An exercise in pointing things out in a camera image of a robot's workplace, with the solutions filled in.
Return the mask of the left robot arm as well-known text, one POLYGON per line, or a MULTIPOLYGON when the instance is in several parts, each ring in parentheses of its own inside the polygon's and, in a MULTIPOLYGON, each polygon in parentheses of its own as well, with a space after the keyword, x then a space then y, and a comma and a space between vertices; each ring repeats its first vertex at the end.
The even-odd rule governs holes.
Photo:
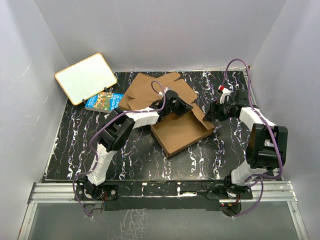
POLYGON ((94 158, 89 171, 80 174, 82 193, 92 200, 102 197, 103 184, 112 158, 126 144, 132 130, 155 125, 168 114, 183 116, 192 109, 193 106, 173 90, 167 90, 162 94, 162 99, 143 109, 123 111, 115 108, 108 115, 106 124, 93 137, 97 140, 97 147, 93 149, 94 158))

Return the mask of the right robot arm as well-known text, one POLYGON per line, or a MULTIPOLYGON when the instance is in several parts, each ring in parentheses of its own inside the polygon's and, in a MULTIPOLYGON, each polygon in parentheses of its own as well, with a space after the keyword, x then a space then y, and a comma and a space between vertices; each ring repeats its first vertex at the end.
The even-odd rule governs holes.
POLYGON ((222 183, 215 183, 207 190, 215 195, 238 198, 250 188, 256 178, 272 179, 267 172, 281 171, 286 162, 288 129, 266 119, 259 108, 252 104, 247 90, 236 90, 235 96, 224 86, 219 86, 220 98, 210 103, 206 122, 238 118, 251 131, 245 151, 245 160, 232 170, 222 183))

